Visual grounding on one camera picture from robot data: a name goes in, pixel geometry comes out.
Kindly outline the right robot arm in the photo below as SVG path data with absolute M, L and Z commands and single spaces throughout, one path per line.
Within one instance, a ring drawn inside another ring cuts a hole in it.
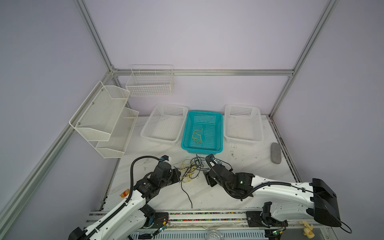
M 209 186 L 221 186 L 232 198 L 243 201 L 252 197 L 268 199 L 261 213 L 262 225 L 270 228 L 287 220 L 312 217 L 317 223 L 340 228 L 348 234 L 352 229 L 340 217 L 337 194 L 321 179 L 289 183 L 270 180 L 250 173 L 234 173 L 212 156 L 206 157 Z

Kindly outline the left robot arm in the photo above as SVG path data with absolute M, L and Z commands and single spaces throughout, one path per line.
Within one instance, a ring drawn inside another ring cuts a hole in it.
M 142 179 L 134 182 L 134 166 L 143 159 L 153 159 L 158 163 L 155 169 Z M 143 227 L 154 219 L 155 210 L 148 202 L 160 190 L 180 181 L 181 172 L 169 163 L 170 157 L 141 156 L 131 163 L 130 193 L 104 217 L 85 229 L 73 230 L 69 240 L 119 240 Z

